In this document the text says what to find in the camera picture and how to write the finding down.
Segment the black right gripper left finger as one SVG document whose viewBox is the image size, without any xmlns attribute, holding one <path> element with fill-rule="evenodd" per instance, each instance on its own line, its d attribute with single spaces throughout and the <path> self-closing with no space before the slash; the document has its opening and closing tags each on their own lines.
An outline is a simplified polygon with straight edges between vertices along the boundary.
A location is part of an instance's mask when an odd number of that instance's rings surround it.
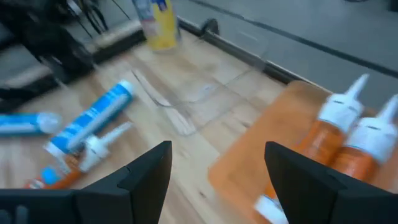
<svg viewBox="0 0 398 224">
<path fill-rule="evenodd" d="M 163 141 L 79 190 L 0 190 L 0 224 L 158 224 L 170 181 Z"/>
</svg>

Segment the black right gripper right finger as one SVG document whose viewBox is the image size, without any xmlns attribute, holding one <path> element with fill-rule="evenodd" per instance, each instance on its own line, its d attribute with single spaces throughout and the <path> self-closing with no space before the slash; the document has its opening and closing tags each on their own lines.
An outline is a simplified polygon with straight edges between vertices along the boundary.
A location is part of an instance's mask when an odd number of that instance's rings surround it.
<svg viewBox="0 0 398 224">
<path fill-rule="evenodd" d="M 266 142 L 264 160 L 289 224 L 398 224 L 398 194 L 274 141 Z"/>
</svg>

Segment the blue white silicone tube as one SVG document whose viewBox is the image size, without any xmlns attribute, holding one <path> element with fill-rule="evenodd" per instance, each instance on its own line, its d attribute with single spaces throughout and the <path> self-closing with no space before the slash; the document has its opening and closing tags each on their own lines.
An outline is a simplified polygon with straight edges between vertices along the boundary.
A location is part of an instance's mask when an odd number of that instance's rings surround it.
<svg viewBox="0 0 398 224">
<path fill-rule="evenodd" d="M 54 136 L 44 149 L 55 157 L 72 153 L 89 135 L 115 118 L 132 101 L 133 95 L 133 85 L 121 80 Z"/>
<path fill-rule="evenodd" d="M 0 114 L 0 136 L 53 134 L 59 130 L 62 117 L 56 113 Z"/>
</svg>

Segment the Lysol wipes canister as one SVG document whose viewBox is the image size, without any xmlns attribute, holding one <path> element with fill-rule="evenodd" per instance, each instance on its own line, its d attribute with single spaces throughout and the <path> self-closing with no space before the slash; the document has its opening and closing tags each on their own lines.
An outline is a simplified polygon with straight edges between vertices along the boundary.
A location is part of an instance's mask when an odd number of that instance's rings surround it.
<svg viewBox="0 0 398 224">
<path fill-rule="evenodd" d="M 181 41 L 171 0 L 132 0 L 149 47 L 155 51 L 176 48 Z"/>
</svg>

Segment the clear plastic bin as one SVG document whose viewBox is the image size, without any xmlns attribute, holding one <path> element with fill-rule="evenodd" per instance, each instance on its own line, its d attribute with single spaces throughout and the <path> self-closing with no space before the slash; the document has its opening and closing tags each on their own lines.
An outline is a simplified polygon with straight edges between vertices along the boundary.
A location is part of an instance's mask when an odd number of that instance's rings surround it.
<svg viewBox="0 0 398 224">
<path fill-rule="evenodd" d="M 133 51 L 134 74 L 176 132 L 188 136 L 257 92 L 267 77 L 189 32 L 173 49 Z"/>
</svg>

